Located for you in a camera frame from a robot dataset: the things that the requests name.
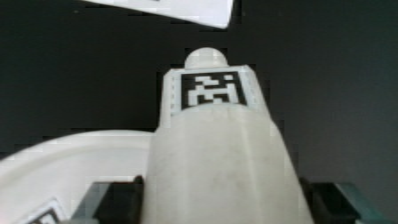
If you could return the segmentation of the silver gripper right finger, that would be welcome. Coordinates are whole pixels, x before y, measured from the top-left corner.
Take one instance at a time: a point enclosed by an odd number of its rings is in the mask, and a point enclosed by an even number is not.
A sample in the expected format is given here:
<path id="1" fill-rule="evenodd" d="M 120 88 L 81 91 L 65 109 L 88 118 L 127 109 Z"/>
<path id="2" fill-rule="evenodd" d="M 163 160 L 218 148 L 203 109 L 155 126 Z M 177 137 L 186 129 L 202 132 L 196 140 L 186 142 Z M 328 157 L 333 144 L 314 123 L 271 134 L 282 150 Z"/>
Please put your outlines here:
<path id="1" fill-rule="evenodd" d="M 353 183 L 303 178 L 301 186 L 315 224 L 386 224 L 386 216 Z"/>

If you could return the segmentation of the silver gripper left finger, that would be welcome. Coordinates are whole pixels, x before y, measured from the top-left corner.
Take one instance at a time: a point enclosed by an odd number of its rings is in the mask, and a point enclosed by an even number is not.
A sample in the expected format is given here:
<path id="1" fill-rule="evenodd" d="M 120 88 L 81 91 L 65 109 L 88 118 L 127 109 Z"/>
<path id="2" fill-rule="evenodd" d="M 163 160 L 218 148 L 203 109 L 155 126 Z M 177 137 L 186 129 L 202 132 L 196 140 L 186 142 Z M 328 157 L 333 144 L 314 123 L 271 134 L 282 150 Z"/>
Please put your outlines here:
<path id="1" fill-rule="evenodd" d="M 145 178 L 95 182 L 84 195 L 74 222 L 77 224 L 141 224 Z"/>

